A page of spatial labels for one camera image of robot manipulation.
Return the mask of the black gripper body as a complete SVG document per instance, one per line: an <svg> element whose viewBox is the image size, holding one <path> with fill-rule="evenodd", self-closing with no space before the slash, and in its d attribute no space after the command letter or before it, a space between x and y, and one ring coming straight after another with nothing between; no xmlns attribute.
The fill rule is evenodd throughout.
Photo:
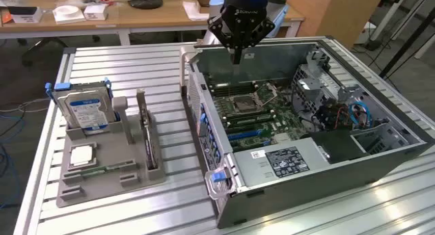
<svg viewBox="0 0 435 235"><path fill-rule="evenodd" d="M237 22L243 19L266 19L269 0L225 0L222 18L237 37Z"/></svg>

